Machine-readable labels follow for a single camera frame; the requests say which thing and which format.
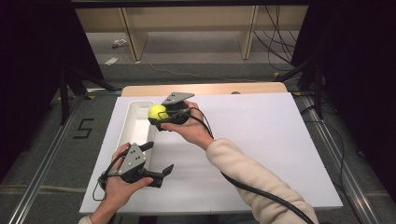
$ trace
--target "white surface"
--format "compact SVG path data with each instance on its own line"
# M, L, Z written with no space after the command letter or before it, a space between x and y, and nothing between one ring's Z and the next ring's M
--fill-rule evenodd
M129 103L117 148L127 142L130 144L137 143L141 146L154 141L156 127L152 126L148 120L148 112L153 105L154 102L152 101L133 101ZM151 151L152 149L143 152L146 158L144 166L146 169L149 169Z
M147 100L160 104L165 98L118 99L80 213L92 213L99 204L92 199L92 192L97 177L109 165L117 148L128 104ZM205 95L190 100L204 111L215 138L231 139L315 208L342 206L289 93ZM177 133L156 132L154 142L150 170L161 172L173 163L174 171L164 179L160 189L139 190L120 213L169 215L250 210L200 148L187 143ZM96 191L96 198L103 196L100 188Z

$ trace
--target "metal frame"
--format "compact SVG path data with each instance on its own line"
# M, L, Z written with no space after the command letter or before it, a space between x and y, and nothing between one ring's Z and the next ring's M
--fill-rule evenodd
M311 98L309 99L305 98L304 103L306 106L311 106L314 102L312 101ZM314 121L318 121L318 122L321 121L321 119L319 119L318 115L314 111L310 112L310 116ZM353 201L353 205L355 206L355 209L357 210L362 223L379 224L379 220L377 218L377 215L375 214L375 211L373 210L373 207L370 205L370 202L364 195L361 186L354 177L352 171L349 169L346 160L342 159L343 157L342 151L335 144L329 130L327 129L326 126L323 127L323 125L320 125L318 123L316 124L316 127L318 129L320 136L322 137L323 142L325 143L326 148L329 151L330 156L332 157L332 161L334 162L338 172L341 171L341 165L343 163L342 178L344 181L344 185L347 191L349 192L349 196Z
M54 139L52 140L51 145L49 146L49 150L47 151L47 154L44 156L43 161L40 163L40 166L35 172L35 176L33 177L32 182L27 187L26 191L23 193L23 196L18 202L18 205L16 206L8 223L10 224L23 223L23 221L25 220L30 208L33 205L35 196L39 192L40 186L43 183L52 165L52 162L54 161L59 151L59 148L62 145L62 142L64 141L64 137L67 131L69 130L70 123L73 120L73 117L83 100L84 100L84 96L77 96L74 99L73 105L70 109L71 111L69 118L65 121L63 125L61 125L58 132L56 133Z

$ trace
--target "black cable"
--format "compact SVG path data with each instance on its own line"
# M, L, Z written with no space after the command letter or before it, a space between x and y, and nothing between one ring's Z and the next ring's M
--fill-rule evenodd
M276 57L278 57L279 59L283 60L285 63L290 63L290 61L288 59L285 59L284 57L280 56L276 51L274 51L273 49L271 49L267 44L264 43L264 41L262 41L259 36L256 34L256 32L254 31L253 34L257 37L257 39L260 41L260 43L268 50L268 55L269 52L273 53Z
M311 110L311 109L315 109L315 106L314 106L314 105L311 105L311 106L307 107L306 109L300 111L300 114L302 115L302 114L304 114L305 112L307 112L307 111L309 111L309 110Z
M189 117L190 117L190 118L193 118L193 119L199 121L201 124L203 124L204 127L206 128L207 132L210 134L210 136L211 136L212 138L214 138L214 137L213 137L213 134L212 134L212 131L211 131L210 128L209 128L210 125L209 125L209 123L207 122L207 119L206 119L206 117L205 117L205 114L204 114L200 109L198 109L198 108L196 108L196 107L191 107L191 109L196 109L196 110L198 110L198 111L201 112L201 114L204 116L204 118L205 118L205 120L206 120L207 126L206 126L206 124L205 124L202 120L196 118L195 116L189 115ZM246 184L243 184L243 183L241 183L241 182L238 182L237 180L234 180L234 179L230 178L229 176L227 176L227 175L224 174L223 172L221 172L221 174L222 174L231 184L233 184L233 185L236 186L237 188L247 190L247 191L249 191L249 192L258 194L258 195L260 195L260 196L262 196L262 197L265 197L265 198L268 198L268 199L270 199L270 200L273 200L274 202L280 203L280 204L282 204L283 206L287 207L290 211L292 211L292 212L293 212L294 214L296 214L298 217L300 217L302 220L304 220L306 223L308 223L308 224L313 224L313 223L314 223L314 222L309 218L309 216L307 216L303 211L301 211L299 208L297 208L296 206L294 206L292 203L289 203L289 202L285 201L284 199L279 198L279 197L277 197L276 195L274 195L274 194L272 194L272 193L270 193L270 192L266 192L266 191L263 191L263 190L261 190L261 189L256 189L256 188L253 188L253 187L248 186L248 185L246 185Z
M116 164L116 162L121 158L121 157L124 157L124 156L126 156L126 154L128 153L128 150L125 150L125 151L123 151L123 152L121 152L111 163L110 163L110 165L107 167L107 169L101 174L101 176L98 178L98 181L97 181L97 183L96 183L96 186L95 186L95 188L93 189L93 192L92 192L92 198L93 198L93 200L94 201L97 201L97 202L101 202L103 199L96 199L95 198L95 192L96 192L96 189L98 188L98 185L99 185L99 183L100 182L104 182L104 181L106 181L107 180L107 178L108 178L108 173L110 172L110 170L111 170L111 168L114 166L114 164Z
M273 20L273 18L272 18L272 16L271 16L271 14L270 14L270 12L269 12L267 6L265 6L265 10L267 11L268 16L269 16L269 18L270 18L270 20L271 20L271 23L273 24L274 29L275 29L275 30L274 30L274 33L273 33L272 39L274 39L275 33L277 33L278 36L279 36L279 40L283 43L283 44L282 44L282 49L283 49L283 51L285 52L286 57L287 57L287 58L289 59L289 61L290 61L289 55L288 55L288 53L287 53L287 52L285 51L285 49L284 49L284 44L286 44L286 43L285 43L285 41L283 40L283 37L282 37L282 35L280 34L280 31L279 31L279 13L280 13L280 7L279 7L279 6L276 6L276 23L274 22L274 20ZM285 47L286 47L286 49L288 50L289 54L291 55L291 52L290 52L289 48L288 48L287 46L285 46Z
M323 122L323 121L305 120L304 122L305 122L305 123L319 123L319 124L324 125L325 127L330 127L330 128L332 128L332 129L337 133L339 139L341 140L341 150L342 150L342 152L341 152L341 161L340 161L341 165L340 165L340 175L339 175L340 185L336 184L333 180L332 180L332 183L333 183L337 188L339 188L339 189L341 190L341 192L345 195L346 201L349 203L349 206L351 207L353 214L355 215L356 219L357 219L357 220L359 221L359 223L361 224L361 219L360 219L360 217L359 217L357 211L355 210L355 207L353 206L352 202L351 202L350 199L348 198L347 192L346 192L346 190L345 190L345 188L344 188L343 170L344 170L344 160L345 160L345 147L344 147L344 141L343 141L343 138L342 138L341 134L340 134L332 125L330 125L330 124L328 124L328 123L325 123L325 122Z
M298 217L300 217L302 220L304 220L306 223L314 223L311 218L309 218L304 212L302 212L300 209L298 209L296 206L294 206L292 203L289 203L288 201L277 197L276 195L263 191L261 189L255 189L251 186L248 186L246 184L243 184L241 182L238 182L229 176L225 175L224 173L221 173L230 183L232 183L234 186L238 187L239 189L244 189L249 192L258 194L262 197L271 199L274 202L280 203L283 206L287 207L290 211L292 211L294 214L296 214Z
M274 40L271 36L269 36L267 33L265 33L265 31L262 31L262 32L265 34L265 36L267 36L268 39L270 39L270 40L272 39L272 41L276 42L277 44L286 45L288 47L295 48L293 45L282 43L280 41Z
M279 40L283 43L282 44L282 49L285 52L286 55L288 55L288 53L290 54L290 57L292 57L292 54L288 48L288 45L286 44L285 40L283 39L282 35L280 34L280 28L279 28L279 16L280 16L280 6L276 6L276 27L277 27L277 34L279 36Z
M291 33L291 31L289 31L289 34L291 35L291 37L294 39L294 41L297 41L297 38L294 37L294 35Z

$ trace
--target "wire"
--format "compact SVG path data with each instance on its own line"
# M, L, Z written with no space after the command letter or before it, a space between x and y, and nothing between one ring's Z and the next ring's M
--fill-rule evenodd
M307 107L306 109L300 111L300 114L302 115L302 114L306 113L307 111L309 111L309 110L311 110L311 109L315 109L315 106L314 106L314 105L311 105L311 106Z
M304 220L306 223L314 223L304 212L302 212L300 209L298 209L296 206L294 206L292 203L289 203L288 201L285 201L282 198L277 197L276 195L260 190L260 189L255 189L251 186L248 186L246 184L240 183L229 176L225 175L224 173L221 173L230 183L235 185L236 187L240 189L247 190L249 192L258 194L262 197L271 199L277 203L282 204L283 206L287 207L289 210L291 210L294 214L296 214L298 217L300 217L302 220Z
M243 79L243 78L227 78L227 77L206 77L206 76L199 76L199 75L195 75L195 74L191 74L191 73L176 73L176 72L172 72L169 71L167 69L161 69L161 68L156 68L154 67L154 65L152 65L152 63L149 63L149 65L157 71L162 71L162 72L167 72L173 75L177 75L177 76L190 76L190 77L199 77L199 78L215 78L215 79L222 79L222 80L226 80L226 81L246 81L246 82L258 82L258 80L253 80L253 79Z
M280 56L280 54L278 54L276 51L274 51L273 49L271 49L270 46L268 46L267 44L264 43L264 41L262 41L259 36L256 34L256 32L254 31L253 34L257 37L257 39L260 41L260 43L268 50L268 55L269 52L273 53L276 57L278 57L279 59L283 60L285 63L290 63L290 61L288 59L285 59L284 57Z
M346 190L344 188L343 171L344 171L344 163L345 163L345 147L344 147L344 141L343 141L342 135L332 125L330 125L328 123L325 123L322 120L305 120L304 122L305 123L318 123L318 124L324 125L325 127L330 127L337 133L339 139L341 140L341 150L342 150L342 152L341 152L341 161L340 161L341 165L340 165L340 175L339 175L340 185L336 184L333 180L332 180L332 183L337 188L339 188L341 190L341 192L345 195L346 201L349 203L349 206L351 207L353 214L355 215L356 219L361 224L361 219L359 218L359 215L358 215L355 207L352 205L352 202L348 198L347 192L346 192Z
M106 169L106 170L101 174L101 176L98 178L98 181L97 181L97 183L96 183L96 186L95 186L95 188L93 189L93 192L92 192L92 198L93 198L94 201L100 202L100 201L103 200L103 199L96 199L96 198L95 198L95 192L96 192L96 189L98 188L98 185L99 185L99 184L105 184L105 187L106 187L106 182L107 182L107 179L108 179L108 173L110 172L111 168L114 166L114 164L115 164L121 157L126 156L127 153L128 153L128 149L126 149L125 151L121 152L121 153L110 163L110 165L108 165L107 169Z
M299 79L299 78L301 78L301 77L294 77L294 78L290 78L290 79L284 80L284 81L283 81L283 83L285 83L285 82L289 82L289 81L293 81L293 80L295 80L295 79Z
M285 40L283 39L282 35L280 34L280 29L279 29L280 6L276 6L276 22L274 22L274 20L273 20L273 18L272 18L272 16L271 16L271 14L270 14L270 12L269 12L267 6L265 6L265 10L267 11L268 16L269 16L269 18L270 18L270 20L271 20L271 23L274 25L274 29L275 29L274 32L273 32L273 37L272 37L271 39L272 39L272 41L273 41L273 40L274 40L274 37L275 37L275 33L278 34L279 40L280 40L280 42L282 43L282 44L281 44L282 49L283 49L283 51L285 52L286 57L287 57L287 58L289 59L289 61L290 61L289 55L292 56L292 54L291 54L291 52L290 52L290 50L289 50L289 48L288 48L288 44L286 44Z
M288 47L291 47L291 48L295 48L293 45L282 43L280 41L277 41L277 40L273 39L271 36L269 36L267 33L265 33L265 31L262 31L262 32L265 34L265 36L267 36L268 39L270 39L270 40L272 39L272 41L276 42L277 44L285 45L285 46L288 46Z
M198 119L198 118L196 118L196 117L194 117L194 116L192 116L192 115L190 115L191 118L196 119L196 120L199 121L201 124L203 124L204 127L206 128L206 130L209 132L210 136L211 136L212 138L214 138L214 137L213 137L213 134L212 134L212 131L210 130L209 122L207 121L207 119L206 119L206 117L205 117L205 114L204 114L200 109L198 109L198 108L196 108L196 107L192 107L192 109L196 109L196 110L198 110L198 111L201 112L201 114L202 114L202 115L204 116L204 118L205 118L205 121L206 121L206 123L207 123L207 126L205 125L205 123L204 123L202 120L200 120L200 119ZM237 180L234 180L234 179L230 178L229 176L227 176L227 175L224 174L223 172L221 172L221 174L222 174L231 184L233 184L233 185L236 186L237 188L247 190L247 191L249 191L249 192L258 194L258 195L260 195L260 196L262 196L262 197L265 197L265 198L268 198L268 199L270 199L270 200L273 200L274 202L280 203L280 204L282 204L283 206L287 207L290 211L292 211L292 212L293 212L294 214L296 214L298 217L300 217L302 220L304 220L306 223L308 223L308 224L314 224L314 222L309 218L309 216L307 216L303 211L301 211L299 208L297 208L296 206L294 206L292 203L289 203L289 202L285 201L284 199L279 198L279 197L277 197L276 195L274 195L274 194L272 194L272 193L270 193L270 192L266 192L266 191L261 190L261 189L256 189L256 188L253 188L253 187L248 186L248 185L246 185L246 184L243 184L243 183L241 183L241 182L238 182Z
M297 38L294 37L294 35L291 33L291 31L289 31L289 34L291 35L291 37L294 39L294 41L297 41Z

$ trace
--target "person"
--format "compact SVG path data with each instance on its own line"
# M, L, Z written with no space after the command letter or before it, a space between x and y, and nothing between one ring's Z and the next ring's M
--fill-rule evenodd
M191 114L204 120L203 114L197 110L198 104L185 101L191 109ZM188 119L184 124L163 123L161 127L167 131L180 134L187 142L195 144L205 151L206 157L222 173L230 178L256 189L261 189L280 197L296 206L305 213L314 223L318 218L313 207L287 183L263 165L245 155L232 141L226 138L213 139L206 128L195 119ZM127 148L127 144L120 147L113 155L117 157ZM114 168L120 167L118 161ZM110 177L106 185L106 197L90 217L84 217L79 224L107 223L119 208L124 206L130 197L139 189L149 185L151 178L142 178L128 184L119 177ZM243 201L251 207L254 218L263 223L285 224L305 223L287 207L258 194L236 188Z

